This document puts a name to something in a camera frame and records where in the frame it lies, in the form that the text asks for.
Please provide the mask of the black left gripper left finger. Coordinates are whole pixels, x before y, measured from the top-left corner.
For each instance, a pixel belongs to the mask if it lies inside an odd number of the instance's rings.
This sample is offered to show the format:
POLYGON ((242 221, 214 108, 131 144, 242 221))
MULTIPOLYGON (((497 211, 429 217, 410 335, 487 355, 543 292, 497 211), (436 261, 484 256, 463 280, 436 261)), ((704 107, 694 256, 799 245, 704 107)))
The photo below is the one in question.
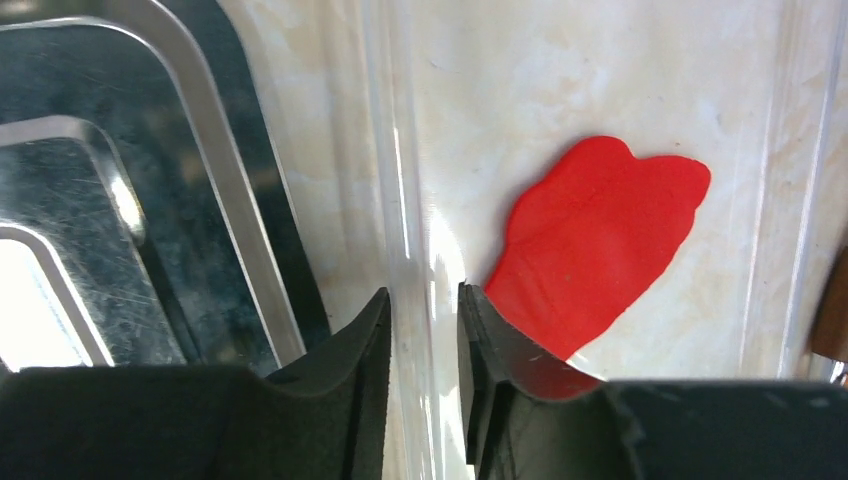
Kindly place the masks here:
POLYGON ((5 479, 378 479, 391 302, 284 368, 30 368, 1 385, 5 479))

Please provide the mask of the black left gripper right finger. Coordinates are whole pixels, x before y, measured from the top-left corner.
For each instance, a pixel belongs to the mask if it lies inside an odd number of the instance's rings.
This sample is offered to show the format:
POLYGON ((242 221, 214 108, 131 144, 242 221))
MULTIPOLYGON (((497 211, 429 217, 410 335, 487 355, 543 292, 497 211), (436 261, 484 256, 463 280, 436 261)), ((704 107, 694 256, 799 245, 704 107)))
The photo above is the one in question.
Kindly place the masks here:
POLYGON ((458 288, 465 459, 479 479, 843 479, 847 391, 823 382, 612 381, 458 288))

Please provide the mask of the red dough piece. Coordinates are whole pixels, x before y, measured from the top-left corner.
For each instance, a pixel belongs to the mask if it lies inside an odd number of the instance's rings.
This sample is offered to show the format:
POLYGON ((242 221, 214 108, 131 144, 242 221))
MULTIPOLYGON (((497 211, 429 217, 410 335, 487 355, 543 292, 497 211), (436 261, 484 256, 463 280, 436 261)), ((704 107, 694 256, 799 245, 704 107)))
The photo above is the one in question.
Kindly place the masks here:
POLYGON ((515 201, 486 295, 517 330, 570 358, 670 266, 711 180, 695 159, 580 140, 515 201))

